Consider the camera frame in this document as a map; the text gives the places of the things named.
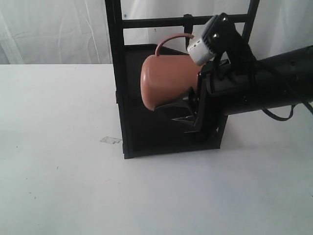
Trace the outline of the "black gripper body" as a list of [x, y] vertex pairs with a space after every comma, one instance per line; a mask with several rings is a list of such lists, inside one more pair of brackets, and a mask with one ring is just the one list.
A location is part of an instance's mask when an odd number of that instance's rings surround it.
[[207, 63], [198, 73], [197, 88], [189, 88], [183, 103], [190, 114], [183, 118], [187, 133], [211, 132], [225, 116], [230, 95], [250, 87], [252, 66], [235, 66], [229, 62], [219, 66]]

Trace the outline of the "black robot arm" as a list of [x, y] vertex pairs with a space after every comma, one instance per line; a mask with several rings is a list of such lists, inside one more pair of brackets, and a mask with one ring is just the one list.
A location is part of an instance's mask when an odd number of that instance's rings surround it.
[[272, 108], [297, 104], [313, 108], [313, 48], [304, 47], [263, 60], [207, 62], [197, 78], [197, 88], [159, 105], [183, 108], [175, 118], [187, 132], [211, 133], [228, 115], [263, 111], [274, 120], [283, 117]]

